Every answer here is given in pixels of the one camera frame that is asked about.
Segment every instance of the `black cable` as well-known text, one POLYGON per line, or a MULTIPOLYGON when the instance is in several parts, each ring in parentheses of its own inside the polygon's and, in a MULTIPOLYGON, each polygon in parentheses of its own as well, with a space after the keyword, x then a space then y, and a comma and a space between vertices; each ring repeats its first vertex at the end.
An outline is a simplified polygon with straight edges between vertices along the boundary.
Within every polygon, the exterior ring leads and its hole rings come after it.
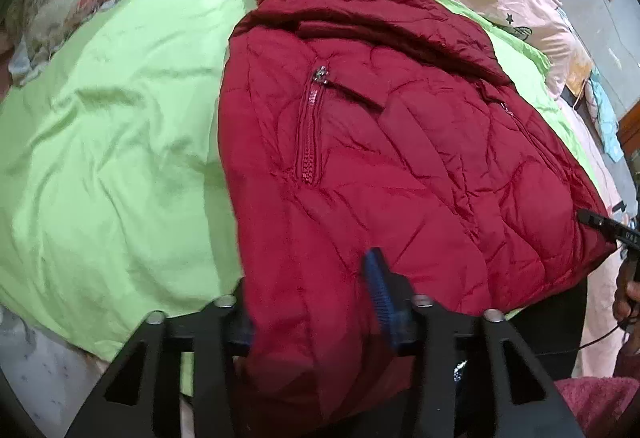
POLYGON ((546 355, 566 355, 569 353, 575 353, 575 352, 579 352, 580 350, 583 350, 585 348, 588 348, 589 346, 593 346, 594 344, 597 344, 600 341, 604 341, 604 339, 606 339, 607 337, 609 337, 614 331, 618 330, 618 329, 622 329, 622 328, 626 328, 626 326, 631 323, 631 322, 635 322, 636 318, 633 318, 634 320, 632 321, 631 317, 627 317, 625 320, 623 320, 620 324, 618 324, 615 328, 610 329, 607 333, 605 333, 602 337, 598 337, 597 339, 595 339, 594 341, 591 342, 587 342, 587 344, 583 344, 582 346, 578 346, 577 348, 574 348, 573 350, 563 350, 561 352, 545 352, 545 353, 536 353, 534 354, 536 357, 545 357, 546 355))

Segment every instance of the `metal screw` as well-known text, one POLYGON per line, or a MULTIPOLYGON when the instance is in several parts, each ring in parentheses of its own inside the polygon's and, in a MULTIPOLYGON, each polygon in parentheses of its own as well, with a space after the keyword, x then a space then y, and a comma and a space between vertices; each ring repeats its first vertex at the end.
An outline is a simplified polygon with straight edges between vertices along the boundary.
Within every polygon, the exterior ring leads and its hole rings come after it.
POLYGON ((214 301, 214 303, 218 308, 231 308, 236 304, 236 296, 231 294, 221 295, 214 301))
POLYGON ((149 324, 160 324, 162 321, 164 321, 164 312, 161 312, 160 310, 151 312, 146 316, 146 322, 149 324))
POLYGON ((490 323, 501 323, 502 321, 504 321, 504 314, 500 310, 490 308, 489 310, 484 312, 484 318, 487 319, 490 323))
POLYGON ((427 308, 433 306, 433 299, 423 293, 414 295, 412 301, 414 302, 414 306, 417 306, 419 308, 427 308))

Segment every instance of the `zipper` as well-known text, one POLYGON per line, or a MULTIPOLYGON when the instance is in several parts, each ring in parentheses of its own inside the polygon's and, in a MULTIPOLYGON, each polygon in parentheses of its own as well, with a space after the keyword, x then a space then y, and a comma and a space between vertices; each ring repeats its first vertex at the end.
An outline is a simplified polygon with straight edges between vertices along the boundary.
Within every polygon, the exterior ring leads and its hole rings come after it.
POLYGON ((322 65, 311 76, 311 83, 303 98, 301 116, 302 158, 300 175, 305 183, 313 184, 318 176, 318 113, 329 69, 322 65))
POLYGON ((538 142, 538 140, 529 133, 529 130, 524 127, 524 124, 522 124, 521 120, 514 115, 513 111, 509 109, 507 104, 501 102, 500 106, 502 106, 502 109, 509 114, 511 119, 513 119, 513 122, 518 127, 518 131, 526 137, 527 141, 529 141, 533 147, 535 147, 536 151, 540 155, 540 158, 545 161, 546 165, 554 170, 559 177, 566 181, 566 175, 558 168, 558 166, 556 166, 555 163, 549 160, 549 158, 545 155, 545 152, 540 149, 541 144, 538 142))

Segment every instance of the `quilted fabric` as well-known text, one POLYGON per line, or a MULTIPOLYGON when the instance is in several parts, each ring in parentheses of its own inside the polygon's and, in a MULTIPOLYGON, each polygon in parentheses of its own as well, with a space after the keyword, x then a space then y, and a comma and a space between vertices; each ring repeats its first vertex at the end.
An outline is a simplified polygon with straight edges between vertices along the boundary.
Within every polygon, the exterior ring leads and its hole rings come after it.
POLYGON ((577 224, 604 206, 479 25, 434 0, 256 1, 230 39, 218 142, 257 329, 246 418, 295 436, 406 385, 367 249, 479 314, 573 286, 614 246, 577 224))

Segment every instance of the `green cloth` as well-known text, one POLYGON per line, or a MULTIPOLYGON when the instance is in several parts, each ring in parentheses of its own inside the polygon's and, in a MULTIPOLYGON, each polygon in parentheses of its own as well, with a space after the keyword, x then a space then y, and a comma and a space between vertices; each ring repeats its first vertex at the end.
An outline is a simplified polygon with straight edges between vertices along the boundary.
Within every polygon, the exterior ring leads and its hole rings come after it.
MULTIPOLYGON (((580 163, 537 50, 478 21, 580 163)), ((111 359, 151 310, 199 310, 241 275, 217 147, 234 25, 253 0, 123 0, 0 105, 0 303, 111 359)))

